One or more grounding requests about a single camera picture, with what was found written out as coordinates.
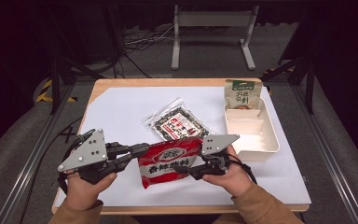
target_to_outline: red food packet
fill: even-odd
[[[178,174],[174,166],[191,167],[200,153],[202,140],[188,137],[151,145],[142,157],[138,158],[142,185],[150,185],[182,179],[187,174]]]

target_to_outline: brown sleeve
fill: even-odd
[[[68,206],[63,201],[49,224],[90,224],[100,221],[103,202],[97,201],[89,210],[79,211]]]
[[[302,223],[284,203],[256,184],[232,201],[248,224]]]

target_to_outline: white storage box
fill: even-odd
[[[226,109],[227,133],[239,134],[234,146],[241,161],[265,161],[279,150],[264,100],[260,98],[256,109]]]

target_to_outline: person's right hand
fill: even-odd
[[[227,153],[238,158],[238,155],[232,145],[227,147]],[[204,175],[202,179],[211,184],[223,187],[234,197],[238,197],[243,194],[249,187],[251,187],[252,184],[252,181],[246,172],[235,163],[231,163],[229,165],[228,171],[225,175]]]

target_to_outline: white tabletop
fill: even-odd
[[[267,161],[247,162],[258,185],[285,204],[310,204],[310,196],[298,170],[292,150],[266,88],[264,99],[280,149]],[[224,87],[117,87],[110,88],[88,107],[81,133],[103,129],[106,142],[122,145],[154,144],[163,141],[143,125],[147,117],[177,98],[215,133],[226,133]],[[59,207],[65,194],[59,189],[54,207]],[[232,205],[230,195],[222,188],[196,181],[192,176],[144,189],[137,160],[118,174],[113,185],[100,194],[104,207],[210,206]]]

